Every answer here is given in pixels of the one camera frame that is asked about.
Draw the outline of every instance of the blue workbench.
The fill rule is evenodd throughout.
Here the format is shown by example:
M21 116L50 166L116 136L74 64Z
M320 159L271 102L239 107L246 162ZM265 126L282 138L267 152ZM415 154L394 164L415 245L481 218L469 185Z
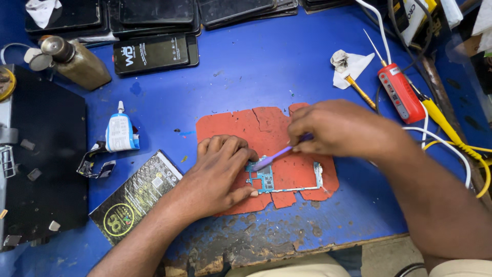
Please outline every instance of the blue workbench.
M198 37L200 65L190 69L119 78L112 73L113 47L92 49L112 73L110 83L88 92L67 80L57 77L55 81L86 99L88 148L97 140L104 140L109 117L117 112L118 101L123 101L126 114L139 130L141 149L98 157L95 170L112 159L117 164L110 178L91 179L90 211L158 149L180 171L189 170L196 159L195 123L212 111L258 106L278 106L283 110L292 103L313 104L339 98L369 109L352 88L341 90L333 86L334 69L330 64L331 55L339 49L361 55L373 52L363 28L379 51L385 53L379 29L357 6L312 15L306 15L299 7L297 16L203 30ZM403 67L409 64L399 42L389 40L389 44L393 61ZM379 83L375 74L380 66L376 57L357 79L373 99ZM431 95L414 69L407 73L417 87ZM402 123L385 93L378 101L386 117ZM173 131L176 128L189 134L184 138ZM429 130L435 129L431 123ZM429 153L464 180L464 169L452 152L437 145ZM184 156L188 159L180 163ZM297 202L288 208L275 209L270 204L264 211L252 214L199 220L170 245L164 259L167 269L180 272L191 261L196 271L213 272L220 270L217 264L222 264L223 253L233 266L245 266L350 247L408 231L397 201L376 167L355 158L334 160L340 187L328 200L309 202L296 194ZM262 245L262 249L252 245ZM24 244L2 253L0 261L10 261L16 276L76 277L87 274L110 248L89 220L83 228L53 236L46 245Z

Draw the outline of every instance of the purple brush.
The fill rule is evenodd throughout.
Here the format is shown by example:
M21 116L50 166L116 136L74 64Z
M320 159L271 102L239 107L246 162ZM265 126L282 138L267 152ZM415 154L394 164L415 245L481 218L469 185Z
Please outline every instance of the purple brush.
M311 140L313 139L314 136L311 134L311 133L305 133L304 135L302 135L302 137L299 139L299 142L303 142L303 141L306 141L306 140ZM287 146L286 148L280 150L277 154L273 155L272 157L267 157L265 158L263 161L261 162L258 162L256 165L254 165L251 169L253 169L253 171L258 171L262 168L264 168L265 166L267 166L269 163L273 162L274 159L280 155L282 155L283 153L289 151L290 149L292 149L292 146Z

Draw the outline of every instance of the right hand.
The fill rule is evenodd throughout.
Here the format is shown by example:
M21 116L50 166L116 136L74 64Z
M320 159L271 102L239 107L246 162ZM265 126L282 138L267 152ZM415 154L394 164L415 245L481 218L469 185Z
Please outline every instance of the right hand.
M294 152L377 159L415 145L395 122L346 100L328 100L294 112L287 129ZM313 140L299 143L312 133Z

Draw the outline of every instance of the qr code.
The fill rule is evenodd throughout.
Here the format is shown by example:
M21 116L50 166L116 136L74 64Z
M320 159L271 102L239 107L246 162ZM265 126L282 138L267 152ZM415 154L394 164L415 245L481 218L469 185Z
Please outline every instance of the qr code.
M152 180L152 185L158 188L160 185L162 185L163 182L164 181L162 181L159 177L156 177L154 180Z

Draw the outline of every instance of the finger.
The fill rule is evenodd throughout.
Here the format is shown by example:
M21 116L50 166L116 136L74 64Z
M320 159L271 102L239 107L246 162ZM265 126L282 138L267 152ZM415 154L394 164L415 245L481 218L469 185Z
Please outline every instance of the finger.
M292 122L289 127L287 127L287 133L289 134L289 145L291 146L297 145L299 143L300 136L305 133L312 133L315 135L312 119L308 115L305 115L295 122Z
M231 136L224 143L224 146L220 150L227 156L227 158L232 157L240 148L248 148L247 141L244 138L239 138L237 136Z
M230 137L230 135L216 135L210 139L209 150L207 152L217 153L224 145L224 142Z
M209 144L210 144L210 138L206 138L198 144L197 150L196 150L196 158L197 159L200 159L201 157L205 156L205 154L207 153L207 150L209 149Z
M248 198L248 197L256 197L258 196L258 191L252 187L252 186L244 186L236 189L233 192L229 192L227 194L226 199L227 199L227 204L232 207L235 204L241 202L242 200Z
M310 110L312 110L312 106L306 106L306 107L302 107L302 108L297 109L296 111L294 111L294 113L290 117L292 122L298 120L299 118L304 117Z
M241 148L229 160L230 170L233 176L237 176L239 171L245 166L248 160L258 161L258 153L251 148Z
M299 143L298 145L294 146L292 148L292 151L294 152L302 152L302 153L315 153L315 154L326 154L326 147L323 147L319 142L317 141L304 141Z

